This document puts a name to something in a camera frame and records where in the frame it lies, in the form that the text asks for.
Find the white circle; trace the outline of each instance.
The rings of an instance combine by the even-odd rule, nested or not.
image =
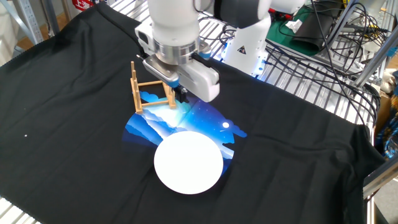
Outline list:
[[[183,131],[159,144],[154,165],[157,176],[168,188],[181,194],[199,194],[220,178],[223,156],[209,137]]]

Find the sticker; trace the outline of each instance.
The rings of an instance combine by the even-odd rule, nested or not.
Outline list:
[[[72,0],[72,4],[75,6],[75,8],[81,11],[84,11],[94,5],[90,0]]]
[[[144,91],[140,91],[140,95],[148,103],[167,100]],[[144,113],[134,113],[124,128],[123,150],[136,151],[137,144],[156,150],[173,133],[194,131],[216,143],[223,156],[224,173],[234,155],[230,147],[235,143],[235,138],[246,138],[247,134],[210,104],[198,98],[187,98],[188,103],[176,101],[177,108],[172,110],[164,104],[146,106]]]
[[[240,49],[238,49],[238,52],[241,52],[242,54],[246,54],[246,50],[244,49],[244,46],[242,46]]]

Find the green board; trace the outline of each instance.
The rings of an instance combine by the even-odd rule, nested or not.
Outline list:
[[[307,9],[306,7],[302,7],[298,12],[297,15],[294,17],[293,21],[300,19],[302,22],[306,20],[308,15],[310,14],[311,10]],[[294,35],[293,31],[285,26],[287,22],[285,21],[274,21],[271,24],[271,28],[269,29],[267,39],[277,42],[283,46],[286,46],[290,49],[296,50],[302,54],[313,56],[316,55],[319,51],[314,50],[313,47],[304,44],[303,42],[293,41],[293,37],[288,35]]]

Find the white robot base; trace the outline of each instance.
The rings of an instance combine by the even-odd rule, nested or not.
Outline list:
[[[256,76],[262,74],[268,53],[265,41],[271,17],[269,14],[258,23],[244,29],[237,29],[234,39],[230,40],[221,54],[224,63]]]

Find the floor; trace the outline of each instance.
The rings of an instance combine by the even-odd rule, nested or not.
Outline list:
[[[67,17],[64,13],[61,13],[59,16],[57,16],[57,21],[60,30],[62,30],[66,26],[66,24],[68,24]],[[47,29],[47,26],[41,26],[40,31],[42,32],[43,38],[47,40],[49,38],[49,30]],[[29,40],[29,38],[24,37],[20,41],[18,41],[17,46],[24,50],[27,50],[33,47],[33,43]]]

